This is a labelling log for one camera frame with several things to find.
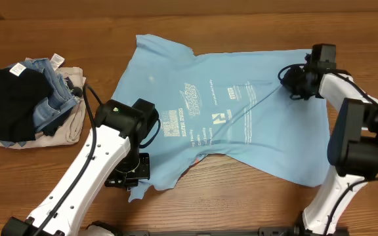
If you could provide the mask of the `light blue t-shirt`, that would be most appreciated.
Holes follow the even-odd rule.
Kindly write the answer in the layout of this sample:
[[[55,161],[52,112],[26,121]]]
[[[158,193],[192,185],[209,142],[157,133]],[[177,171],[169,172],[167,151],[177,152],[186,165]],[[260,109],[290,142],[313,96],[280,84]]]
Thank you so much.
[[[307,50],[209,53],[155,35],[137,35],[136,50],[112,98],[153,103],[150,178],[131,189],[141,199],[153,187],[175,187],[209,154],[223,154],[308,187],[327,174],[326,101],[292,100],[278,72],[301,64]]]

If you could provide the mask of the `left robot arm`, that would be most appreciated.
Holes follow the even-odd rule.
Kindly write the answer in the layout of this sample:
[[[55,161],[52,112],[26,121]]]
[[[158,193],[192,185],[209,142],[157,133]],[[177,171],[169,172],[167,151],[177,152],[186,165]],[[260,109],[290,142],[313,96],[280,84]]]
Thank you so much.
[[[143,99],[132,106],[109,100],[90,120],[85,145],[56,187],[25,220],[10,218],[2,235],[77,235],[102,186],[131,188],[149,179],[149,154],[141,150],[160,124],[155,105]]]

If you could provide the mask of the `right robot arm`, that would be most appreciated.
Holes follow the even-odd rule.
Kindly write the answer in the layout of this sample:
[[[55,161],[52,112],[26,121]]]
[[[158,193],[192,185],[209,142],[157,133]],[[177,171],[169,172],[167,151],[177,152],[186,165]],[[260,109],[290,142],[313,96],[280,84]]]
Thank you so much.
[[[292,100],[326,99],[338,112],[327,146],[329,171],[313,201],[291,227],[261,227],[259,235],[348,235],[337,222],[353,197],[378,181],[378,100],[337,68],[336,46],[317,44],[303,64],[278,73]]]

